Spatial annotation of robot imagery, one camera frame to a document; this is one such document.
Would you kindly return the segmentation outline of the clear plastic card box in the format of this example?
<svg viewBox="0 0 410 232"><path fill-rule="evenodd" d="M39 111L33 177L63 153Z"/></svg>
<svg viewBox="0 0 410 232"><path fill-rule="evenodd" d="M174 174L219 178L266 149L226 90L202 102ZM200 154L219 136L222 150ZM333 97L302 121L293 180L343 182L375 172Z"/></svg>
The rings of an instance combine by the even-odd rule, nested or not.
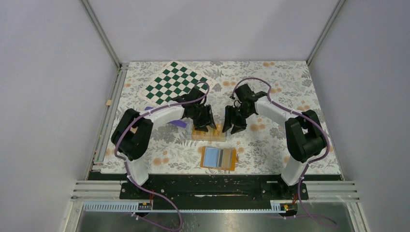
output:
<svg viewBox="0 0 410 232"><path fill-rule="evenodd" d="M224 119L215 118L216 129L207 126L208 132L198 131L194 128L193 122L187 124L185 137L194 141L226 142L227 133L222 132Z"/></svg>

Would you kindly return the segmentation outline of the orange card holder wallet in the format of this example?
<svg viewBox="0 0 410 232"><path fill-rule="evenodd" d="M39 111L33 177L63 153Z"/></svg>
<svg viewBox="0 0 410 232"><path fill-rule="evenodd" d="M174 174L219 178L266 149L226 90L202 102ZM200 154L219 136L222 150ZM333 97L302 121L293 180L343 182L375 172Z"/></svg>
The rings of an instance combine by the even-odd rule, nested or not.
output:
<svg viewBox="0 0 410 232"><path fill-rule="evenodd" d="M224 149L232 149L234 151L232 165L230 168L222 168L221 160L222 153ZM225 171L234 171L236 163L236 150L233 148L216 148L205 146L202 148L201 153L201 168L215 169L215 170L225 170Z"/></svg>

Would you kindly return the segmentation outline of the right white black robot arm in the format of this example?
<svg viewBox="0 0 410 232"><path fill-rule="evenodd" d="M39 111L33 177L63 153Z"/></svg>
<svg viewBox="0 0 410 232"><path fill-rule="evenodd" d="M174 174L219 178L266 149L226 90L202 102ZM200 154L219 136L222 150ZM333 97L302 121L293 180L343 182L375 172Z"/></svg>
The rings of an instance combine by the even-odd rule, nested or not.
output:
<svg viewBox="0 0 410 232"><path fill-rule="evenodd" d="M285 129L285 138L290 159L281 173L277 186L278 195L289 199L296 193L296 184L304 176L308 161L327 149L329 140L316 112L312 110L293 111L279 103L272 102L266 92L255 93L249 85L237 85L231 95L237 98L238 106L225 107L222 131L231 135L247 128L247 118L262 115Z"/></svg>

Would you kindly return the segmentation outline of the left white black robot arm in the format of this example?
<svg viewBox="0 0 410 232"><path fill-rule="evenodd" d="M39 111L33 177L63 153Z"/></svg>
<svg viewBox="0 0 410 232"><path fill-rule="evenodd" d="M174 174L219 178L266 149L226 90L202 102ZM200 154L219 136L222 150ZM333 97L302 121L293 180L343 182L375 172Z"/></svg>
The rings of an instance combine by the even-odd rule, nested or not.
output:
<svg viewBox="0 0 410 232"><path fill-rule="evenodd" d="M145 154L152 131L172 121L188 118L196 131L208 132L216 128L211 106L206 104L207 93L193 87L189 93L175 97L156 108L142 112L128 109L114 130L111 142L114 154L124 160L127 178L133 183L132 193L139 199L149 195Z"/></svg>

